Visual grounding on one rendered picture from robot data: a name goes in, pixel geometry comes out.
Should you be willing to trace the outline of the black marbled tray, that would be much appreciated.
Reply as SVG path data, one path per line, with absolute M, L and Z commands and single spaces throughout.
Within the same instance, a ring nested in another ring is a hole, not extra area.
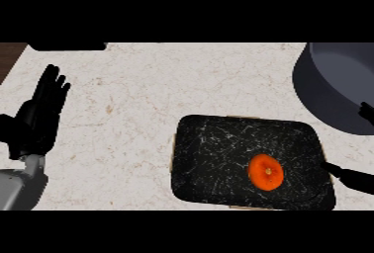
M 272 191 L 248 178 L 253 157 L 281 163 L 284 182 Z M 288 211 L 329 211 L 335 196 L 310 125 L 248 118 L 187 115 L 177 126 L 171 190 L 193 203 Z

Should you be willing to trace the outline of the dark grey pot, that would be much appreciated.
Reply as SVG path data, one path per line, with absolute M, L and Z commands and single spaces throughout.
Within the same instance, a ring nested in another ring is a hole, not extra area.
M 374 108 L 374 42 L 309 42 L 292 70 L 298 99 L 313 116 L 337 130 L 374 135 L 359 116 Z

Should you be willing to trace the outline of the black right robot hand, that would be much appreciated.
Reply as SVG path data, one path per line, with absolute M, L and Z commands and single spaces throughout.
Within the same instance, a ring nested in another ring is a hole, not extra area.
M 360 103 L 357 115 L 374 126 L 374 108 L 368 103 Z M 337 165 L 322 162 L 319 167 L 338 179 L 341 184 L 352 190 L 374 195 L 374 175 L 363 172 L 343 169 Z

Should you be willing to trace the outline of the black appliance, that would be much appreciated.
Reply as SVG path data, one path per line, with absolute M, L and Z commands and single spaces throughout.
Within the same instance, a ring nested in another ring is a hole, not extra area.
M 71 51 L 71 50 L 105 50 L 105 42 L 88 43 L 56 43 L 56 42 L 29 42 L 29 46 L 37 51 Z

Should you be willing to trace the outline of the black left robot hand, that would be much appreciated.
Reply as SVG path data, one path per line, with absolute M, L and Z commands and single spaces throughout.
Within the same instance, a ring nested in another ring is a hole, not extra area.
M 7 144 L 10 160 L 31 154 L 46 155 L 53 149 L 68 89 L 60 69 L 50 64 L 16 116 L 0 114 L 0 142 Z

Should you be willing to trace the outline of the orange squash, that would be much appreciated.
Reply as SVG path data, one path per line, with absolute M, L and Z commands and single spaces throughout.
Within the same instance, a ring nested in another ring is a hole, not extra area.
M 248 162 L 248 179 L 263 191 L 273 191 L 284 183 L 284 168 L 267 154 L 257 154 Z

